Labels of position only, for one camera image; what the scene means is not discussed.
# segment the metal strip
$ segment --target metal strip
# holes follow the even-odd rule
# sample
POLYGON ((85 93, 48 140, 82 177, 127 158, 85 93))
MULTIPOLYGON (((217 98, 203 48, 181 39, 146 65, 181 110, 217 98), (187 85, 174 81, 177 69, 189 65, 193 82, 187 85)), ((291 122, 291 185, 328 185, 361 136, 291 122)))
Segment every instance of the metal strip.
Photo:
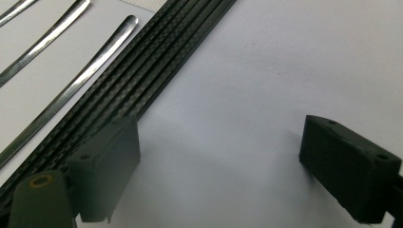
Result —
POLYGON ((0 15, 0 28, 4 26, 8 21, 14 18, 16 15, 20 14, 20 12, 24 11, 30 5, 34 4, 38 0, 20 0, 10 9, 5 11, 0 15))
POLYGON ((67 171, 67 158, 110 121, 140 118, 235 0, 168 0, 0 189, 42 170, 67 171))
POLYGON ((50 45, 89 6, 89 0, 77 0, 65 14, 32 47, 0 74, 0 87, 24 68, 32 59, 50 45))
POLYGON ((80 73, 63 89, 61 93, 30 123, 27 128, 11 142, 0 154, 0 169, 32 138, 60 108, 94 75, 107 59, 121 46, 139 23, 135 16, 128 16, 106 41, 101 49, 80 71, 80 73))

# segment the shiny metal rod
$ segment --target shiny metal rod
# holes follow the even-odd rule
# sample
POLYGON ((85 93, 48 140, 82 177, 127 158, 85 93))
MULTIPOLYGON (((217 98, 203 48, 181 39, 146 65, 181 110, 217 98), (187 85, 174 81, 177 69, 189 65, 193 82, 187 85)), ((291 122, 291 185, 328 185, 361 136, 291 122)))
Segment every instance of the shiny metal rod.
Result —
POLYGON ((14 141, 0 154, 0 168, 12 158, 32 138, 60 108, 91 78, 136 28, 139 20, 128 16, 115 30, 111 37, 80 71, 80 73, 60 92, 51 103, 30 123, 14 141))
POLYGON ((45 35, 0 74, 0 87, 62 34, 86 10, 89 3, 89 0, 75 1, 45 35))
POLYGON ((8 21, 14 18, 16 15, 20 14, 20 12, 24 11, 30 5, 35 3, 38 0, 20 0, 10 9, 5 11, 0 15, 0 27, 4 26, 8 21))

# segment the white table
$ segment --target white table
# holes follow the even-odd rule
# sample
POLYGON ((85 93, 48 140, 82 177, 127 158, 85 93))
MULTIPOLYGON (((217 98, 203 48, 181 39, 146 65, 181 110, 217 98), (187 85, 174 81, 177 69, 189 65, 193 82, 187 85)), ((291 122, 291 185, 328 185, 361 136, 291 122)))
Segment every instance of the white table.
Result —
MULTIPOLYGON (((38 1, 0 28, 0 70, 72 2, 38 1)), ((0 89, 0 150, 128 14, 141 27, 153 15, 118 0, 92 3, 0 89)), ((367 227, 312 179, 298 152, 305 115, 314 114, 403 158, 402 11, 394 0, 239 0, 140 119, 142 162, 112 223, 78 218, 79 227, 367 227)), ((86 88, 1 170, 0 183, 86 88)))

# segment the hole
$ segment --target hole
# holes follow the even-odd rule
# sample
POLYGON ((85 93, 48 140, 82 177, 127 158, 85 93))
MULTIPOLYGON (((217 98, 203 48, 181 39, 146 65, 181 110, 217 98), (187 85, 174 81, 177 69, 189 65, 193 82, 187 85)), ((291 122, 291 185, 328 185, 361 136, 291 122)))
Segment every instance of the hole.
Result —
POLYGON ((88 160, 89 158, 90 158, 89 155, 82 155, 82 156, 80 157, 81 160, 88 160))
POLYGON ((387 160, 388 157, 386 155, 376 155, 379 160, 387 160))
POLYGON ((29 182, 30 188, 41 188, 48 185, 51 181, 53 181, 53 177, 51 175, 43 175, 39 176, 35 179, 32 179, 29 182))

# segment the carbon fiber strip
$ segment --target carbon fiber strip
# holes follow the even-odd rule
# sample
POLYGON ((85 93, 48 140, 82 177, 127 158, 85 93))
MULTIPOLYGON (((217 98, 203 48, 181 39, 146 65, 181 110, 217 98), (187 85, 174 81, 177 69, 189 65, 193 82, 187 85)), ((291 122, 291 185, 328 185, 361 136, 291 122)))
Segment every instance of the carbon fiber strip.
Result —
POLYGON ((140 118, 235 0, 170 0, 140 31, 0 189, 7 210, 16 184, 66 160, 104 125, 140 118))

